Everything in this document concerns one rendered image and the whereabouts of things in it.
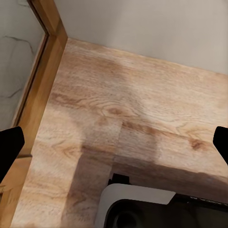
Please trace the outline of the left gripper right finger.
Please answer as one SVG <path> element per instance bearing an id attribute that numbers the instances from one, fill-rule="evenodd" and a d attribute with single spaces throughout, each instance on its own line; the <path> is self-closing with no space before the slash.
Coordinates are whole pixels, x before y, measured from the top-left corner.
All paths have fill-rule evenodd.
<path id="1" fill-rule="evenodd" d="M 213 144 L 228 164 L 228 128 L 217 126 L 213 137 Z"/>

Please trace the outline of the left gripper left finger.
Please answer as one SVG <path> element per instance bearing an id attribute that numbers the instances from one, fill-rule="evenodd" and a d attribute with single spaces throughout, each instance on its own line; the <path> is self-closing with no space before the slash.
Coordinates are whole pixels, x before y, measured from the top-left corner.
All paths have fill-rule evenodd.
<path id="1" fill-rule="evenodd" d="M 20 126 L 0 131 L 0 183 L 25 144 Z"/>

